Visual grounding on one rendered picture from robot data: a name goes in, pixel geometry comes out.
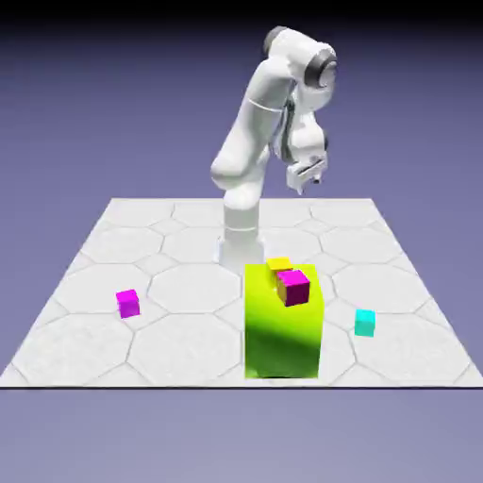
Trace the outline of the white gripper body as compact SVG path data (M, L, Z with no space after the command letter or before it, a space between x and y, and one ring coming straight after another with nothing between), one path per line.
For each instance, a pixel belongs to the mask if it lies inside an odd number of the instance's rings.
M297 188L299 183L304 186L311 181L316 175L323 176L327 168L326 158L317 158L311 164L303 164L302 162L295 162L287 167L286 181L289 188Z

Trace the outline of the small yellow cube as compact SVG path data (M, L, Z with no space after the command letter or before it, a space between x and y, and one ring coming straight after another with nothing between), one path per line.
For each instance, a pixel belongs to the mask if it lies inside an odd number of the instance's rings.
M266 259L266 270L269 280L272 283L276 283L277 275L280 272L291 271L293 265L288 257L277 257L277 258L267 258Z

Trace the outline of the small magenta cube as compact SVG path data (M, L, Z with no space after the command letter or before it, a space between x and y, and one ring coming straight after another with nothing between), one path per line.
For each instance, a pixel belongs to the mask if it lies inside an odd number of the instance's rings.
M122 319L141 314L140 300L135 290L118 291L116 293L116 301Z
M276 275L276 291L285 307L309 300L310 281L301 270L281 271Z

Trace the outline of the small cyan cube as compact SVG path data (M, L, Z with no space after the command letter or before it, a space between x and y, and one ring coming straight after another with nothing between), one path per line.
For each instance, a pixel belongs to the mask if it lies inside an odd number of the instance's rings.
M355 335L372 338L375 334L375 312L357 309L355 314Z

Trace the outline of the large lime green box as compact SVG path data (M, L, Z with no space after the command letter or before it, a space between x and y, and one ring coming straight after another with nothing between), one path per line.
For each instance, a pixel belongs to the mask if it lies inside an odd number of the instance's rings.
M250 379L318 376L325 300L317 271L298 264L310 281L309 300L285 307L269 280L266 264L245 266L244 365Z

